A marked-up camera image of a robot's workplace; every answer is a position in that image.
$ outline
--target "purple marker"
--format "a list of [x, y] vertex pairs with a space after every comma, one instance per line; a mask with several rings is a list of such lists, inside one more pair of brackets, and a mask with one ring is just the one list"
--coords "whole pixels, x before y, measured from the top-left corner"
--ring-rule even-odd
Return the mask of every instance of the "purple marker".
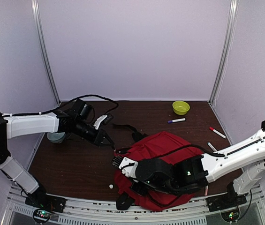
[[180, 122], [180, 121], [185, 121], [185, 118], [176, 119], [176, 120], [169, 120], [168, 123], [175, 123], [175, 122]]

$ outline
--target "brown wooden table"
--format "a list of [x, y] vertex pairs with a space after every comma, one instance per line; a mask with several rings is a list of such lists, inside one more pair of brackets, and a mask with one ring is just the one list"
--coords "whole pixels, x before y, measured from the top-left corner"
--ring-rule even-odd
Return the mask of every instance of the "brown wooden table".
[[[113, 106], [109, 102], [89, 102], [96, 110], [96, 116]], [[181, 136], [192, 144], [209, 149], [211, 142], [218, 150], [229, 146], [227, 139], [209, 130], [209, 126], [223, 132], [216, 116], [207, 102], [189, 102], [190, 111], [186, 121], [167, 124], [178, 119], [173, 113], [172, 102], [165, 101], [120, 101], [118, 109], [112, 112], [113, 121], [104, 127], [116, 143], [116, 148], [129, 147], [133, 139], [128, 129], [114, 129], [112, 123], [130, 124], [142, 133], [152, 135], [167, 131]], [[114, 168], [111, 160], [113, 150], [96, 147], [76, 135], [61, 144], [53, 144], [45, 137], [30, 167], [33, 174], [54, 195], [67, 197], [116, 200], [118, 188], [114, 184]], [[242, 171], [237, 170], [221, 177], [209, 186], [209, 195], [226, 191], [226, 186]]]

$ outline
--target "red backpack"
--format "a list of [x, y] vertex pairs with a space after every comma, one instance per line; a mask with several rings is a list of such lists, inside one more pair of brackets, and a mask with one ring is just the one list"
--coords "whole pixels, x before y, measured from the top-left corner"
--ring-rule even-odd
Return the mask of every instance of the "red backpack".
[[[166, 154], [174, 149], [189, 144], [190, 143], [188, 141], [181, 137], [167, 132], [161, 132], [143, 138], [130, 148], [117, 150], [115, 155], [140, 161], [142, 159], [153, 158]], [[166, 155], [161, 159], [167, 163], [176, 164], [200, 154], [202, 154], [201, 150], [194, 147], [188, 147]], [[123, 175], [120, 170], [116, 170], [114, 174], [114, 181], [119, 187], [120, 194], [120, 197], [116, 201], [118, 210], [127, 210], [130, 205], [134, 203], [148, 210], [161, 211], [185, 204], [194, 196], [194, 194], [175, 196], [154, 190], [149, 190], [142, 194], [141, 191], [134, 188], [135, 182]]]

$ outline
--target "green bowl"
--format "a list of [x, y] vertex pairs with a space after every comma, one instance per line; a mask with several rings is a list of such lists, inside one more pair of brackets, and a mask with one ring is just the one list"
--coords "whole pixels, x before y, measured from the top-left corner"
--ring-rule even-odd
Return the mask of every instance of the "green bowl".
[[190, 106], [186, 102], [176, 101], [172, 104], [174, 113], [177, 115], [185, 115], [188, 113]]

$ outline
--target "black strap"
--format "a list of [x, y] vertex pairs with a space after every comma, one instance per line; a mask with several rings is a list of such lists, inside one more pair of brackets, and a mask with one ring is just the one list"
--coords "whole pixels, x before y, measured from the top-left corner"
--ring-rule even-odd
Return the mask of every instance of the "black strap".
[[132, 138], [135, 142], [138, 142], [140, 140], [142, 140], [144, 137], [147, 137], [147, 134], [141, 134], [140, 132], [137, 131], [137, 129], [129, 124], [124, 124], [124, 125], [120, 125], [120, 124], [113, 124], [114, 128], [128, 128], [130, 130], [133, 131], [132, 134]]
[[123, 192], [116, 201], [117, 210], [127, 210], [135, 202], [126, 192]]

